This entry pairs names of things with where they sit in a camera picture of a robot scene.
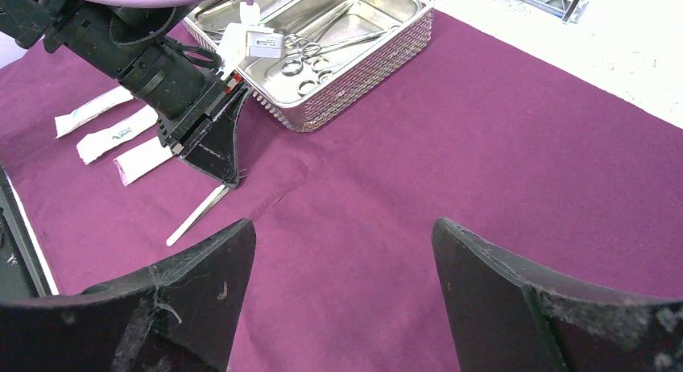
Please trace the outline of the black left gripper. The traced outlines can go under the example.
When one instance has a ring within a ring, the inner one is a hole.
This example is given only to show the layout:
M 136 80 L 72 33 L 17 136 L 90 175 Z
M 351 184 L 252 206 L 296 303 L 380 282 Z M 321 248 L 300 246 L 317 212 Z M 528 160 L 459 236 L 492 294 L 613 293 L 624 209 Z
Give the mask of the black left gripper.
M 239 186 L 237 124 L 251 88 L 219 70 L 216 52 L 166 34 L 174 18 L 129 24 L 119 17 L 62 17 L 44 46 L 61 46 L 115 79 L 158 114 L 162 146 L 191 167 Z

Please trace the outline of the small white sterile packet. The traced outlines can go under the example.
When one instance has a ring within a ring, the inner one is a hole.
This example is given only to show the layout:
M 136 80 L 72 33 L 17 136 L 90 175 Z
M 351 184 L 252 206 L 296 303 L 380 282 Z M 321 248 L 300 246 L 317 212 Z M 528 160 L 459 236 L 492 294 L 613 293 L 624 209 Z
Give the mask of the small white sterile packet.
M 163 147 L 157 138 L 151 138 L 114 159 L 119 178 L 124 186 L 156 169 L 173 156 L 168 147 Z

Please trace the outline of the steel scalpel handle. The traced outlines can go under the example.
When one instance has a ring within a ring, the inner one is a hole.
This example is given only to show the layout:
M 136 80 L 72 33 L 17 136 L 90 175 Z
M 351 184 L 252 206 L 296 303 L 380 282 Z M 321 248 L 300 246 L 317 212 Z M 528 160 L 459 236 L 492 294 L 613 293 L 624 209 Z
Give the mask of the steel scalpel handle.
M 216 187 L 171 233 L 166 239 L 167 247 L 174 246 L 178 240 L 187 233 L 214 205 L 216 205 L 230 189 L 224 184 Z

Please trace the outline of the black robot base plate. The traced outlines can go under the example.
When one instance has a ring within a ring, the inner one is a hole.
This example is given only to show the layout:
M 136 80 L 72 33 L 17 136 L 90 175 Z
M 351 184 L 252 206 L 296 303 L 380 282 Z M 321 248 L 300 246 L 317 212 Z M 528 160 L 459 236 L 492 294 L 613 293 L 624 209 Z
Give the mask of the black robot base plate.
M 47 268 L 39 260 L 10 178 L 1 170 L 1 299 L 50 296 Z

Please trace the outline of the purple cloth wrap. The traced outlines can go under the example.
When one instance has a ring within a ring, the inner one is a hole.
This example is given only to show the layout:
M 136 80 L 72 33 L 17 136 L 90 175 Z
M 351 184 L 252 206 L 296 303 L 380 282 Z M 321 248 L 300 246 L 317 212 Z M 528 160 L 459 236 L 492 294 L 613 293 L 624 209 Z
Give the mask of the purple cloth wrap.
M 65 294 L 172 254 L 170 233 L 216 187 L 172 159 L 124 186 L 113 156 L 54 119 L 114 87 L 66 49 L 1 71 L 1 161 Z M 255 101 L 238 124 L 241 186 L 177 243 L 247 217 L 255 262 L 232 371 L 455 371 L 431 245 L 447 217 L 557 271 L 682 295 L 682 132 L 436 13 L 429 45 L 317 132 Z

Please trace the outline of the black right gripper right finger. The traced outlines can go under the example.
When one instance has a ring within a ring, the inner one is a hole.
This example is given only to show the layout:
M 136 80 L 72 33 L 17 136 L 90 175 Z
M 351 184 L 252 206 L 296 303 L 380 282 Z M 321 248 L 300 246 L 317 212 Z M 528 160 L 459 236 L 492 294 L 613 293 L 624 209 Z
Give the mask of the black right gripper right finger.
M 461 370 L 681 370 L 681 301 L 576 279 L 444 217 L 431 242 Z

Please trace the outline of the long white sterile packet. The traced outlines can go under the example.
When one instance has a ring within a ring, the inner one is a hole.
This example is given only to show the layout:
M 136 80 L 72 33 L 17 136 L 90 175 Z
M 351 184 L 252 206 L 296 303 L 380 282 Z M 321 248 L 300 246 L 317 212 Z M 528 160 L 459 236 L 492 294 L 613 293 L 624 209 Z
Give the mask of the long white sterile packet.
M 133 99 L 127 89 L 118 86 L 77 107 L 70 114 L 55 117 L 56 138 L 70 134 L 100 114 Z

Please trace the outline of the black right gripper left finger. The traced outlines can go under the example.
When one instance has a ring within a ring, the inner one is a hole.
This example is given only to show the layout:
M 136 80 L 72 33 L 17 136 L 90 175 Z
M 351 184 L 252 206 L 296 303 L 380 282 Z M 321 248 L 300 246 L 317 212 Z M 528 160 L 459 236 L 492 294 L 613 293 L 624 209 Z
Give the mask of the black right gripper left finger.
M 226 371 L 255 257 L 241 219 L 72 296 L 1 304 L 4 371 Z

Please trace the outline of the perforated steel instrument tray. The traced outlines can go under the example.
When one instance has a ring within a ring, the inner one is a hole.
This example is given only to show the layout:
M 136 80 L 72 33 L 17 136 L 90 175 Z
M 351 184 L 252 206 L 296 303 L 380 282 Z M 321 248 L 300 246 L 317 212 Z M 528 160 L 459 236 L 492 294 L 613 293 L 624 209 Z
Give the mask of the perforated steel instrument tray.
M 435 0 L 254 0 L 285 37 L 285 57 L 248 57 L 238 73 L 288 129 L 322 127 L 429 42 Z

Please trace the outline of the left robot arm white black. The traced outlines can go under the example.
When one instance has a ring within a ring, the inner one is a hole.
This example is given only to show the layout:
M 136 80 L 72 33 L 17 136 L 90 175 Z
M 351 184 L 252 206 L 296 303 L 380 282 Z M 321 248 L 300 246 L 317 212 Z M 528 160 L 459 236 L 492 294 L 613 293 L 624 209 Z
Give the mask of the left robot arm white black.
M 158 116 L 163 147 L 228 188 L 239 184 L 236 125 L 250 86 L 213 50 L 169 33 L 195 7 L 1 0 L 1 30 L 22 48 L 67 48 Z

